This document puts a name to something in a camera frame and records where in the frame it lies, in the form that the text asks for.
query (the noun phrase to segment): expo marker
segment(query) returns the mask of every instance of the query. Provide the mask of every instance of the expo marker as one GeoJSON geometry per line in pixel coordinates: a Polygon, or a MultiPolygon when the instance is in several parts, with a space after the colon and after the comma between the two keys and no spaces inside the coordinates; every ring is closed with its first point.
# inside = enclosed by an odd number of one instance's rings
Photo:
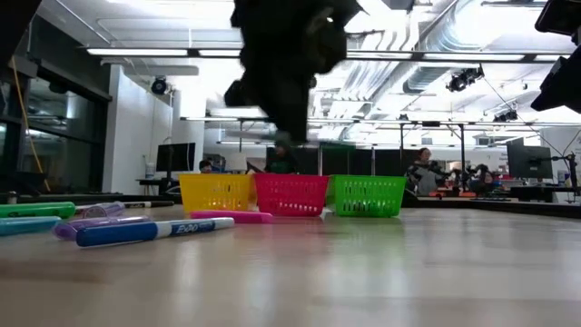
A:
{"type": "Polygon", "coordinates": [[[163,237],[206,233],[232,227],[233,225],[234,220],[232,218],[212,218],[88,227],[77,232],[76,243],[79,246],[87,247],[151,241],[163,237]]]}

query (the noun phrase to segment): camera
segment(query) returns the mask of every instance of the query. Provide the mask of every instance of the camera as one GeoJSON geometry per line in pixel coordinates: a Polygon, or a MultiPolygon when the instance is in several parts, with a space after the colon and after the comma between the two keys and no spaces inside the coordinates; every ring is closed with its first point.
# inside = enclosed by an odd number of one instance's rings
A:
{"type": "Polygon", "coordinates": [[[544,111],[564,105],[581,114],[581,2],[549,0],[535,28],[543,33],[571,36],[577,49],[568,59],[560,57],[556,61],[531,108],[544,111]]]}
{"type": "Polygon", "coordinates": [[[460,73],[452,75],[452,79],[446,85],[446,88],[450,92],[461,92],[482,77],[484,77],[482,65],[479,68],[463,69],[460,73]]]}

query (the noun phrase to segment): pink marker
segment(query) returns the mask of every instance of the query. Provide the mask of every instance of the pink marker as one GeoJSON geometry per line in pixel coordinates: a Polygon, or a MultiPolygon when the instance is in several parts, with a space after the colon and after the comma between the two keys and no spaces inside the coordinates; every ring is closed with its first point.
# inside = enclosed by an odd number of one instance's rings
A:
{"type": "Polygon", "coordinates": [[[272,214],[270,213],[207,210],[190,213],[190,217],[192,219],[229,217],[233,218],[235,223],[272,223],[272,214]]]}

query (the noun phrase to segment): purple marker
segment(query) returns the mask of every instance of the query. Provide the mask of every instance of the purple marker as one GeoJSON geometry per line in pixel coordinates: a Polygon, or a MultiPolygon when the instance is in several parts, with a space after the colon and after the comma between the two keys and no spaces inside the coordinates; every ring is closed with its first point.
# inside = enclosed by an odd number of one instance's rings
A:
{"type": "Polygon", "coordinates": [[[83,210],[83,218],[118,217],[125,211],[120,202],[98,203],[83,210]]]}
{"type": "Polygon", "coordinates": [[[148,216],[79,219],[68,223],[57,224],[53,228],[53,234],[61,240],[74,241],[76,240],[76,233],[87,227],[110,226],[125,223],[143,223],[150,222],[151,220],[152,219],[148,216]]]}

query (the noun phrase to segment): light purple marker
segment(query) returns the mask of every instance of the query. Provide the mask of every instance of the light purple marker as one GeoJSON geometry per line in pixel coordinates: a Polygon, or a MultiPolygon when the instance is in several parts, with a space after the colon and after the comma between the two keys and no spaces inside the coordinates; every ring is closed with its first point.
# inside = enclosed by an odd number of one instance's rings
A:
{"type": "Polygon", "coordinates": [[[150,222],[151,220],[152,219],[148,216],[78,219],[67,223],[57,224],[53,228],[53,234],[61,240],[74,241],[76,240],[76,233],[87,227],[110,226],[126,223],[143,223],[150,222]]]}

